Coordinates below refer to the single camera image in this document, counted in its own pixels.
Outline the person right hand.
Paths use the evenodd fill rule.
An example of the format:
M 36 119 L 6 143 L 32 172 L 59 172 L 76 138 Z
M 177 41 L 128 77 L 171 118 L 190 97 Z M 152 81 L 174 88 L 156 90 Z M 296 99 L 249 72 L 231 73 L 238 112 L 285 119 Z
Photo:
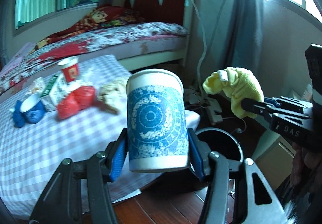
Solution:
M 292 147 L 296 154 L 293 158 L 290 186 L 309 183 L 308 192 L 317 192 L 321 188 L 321 153 L 310 152 L 295 142 Z

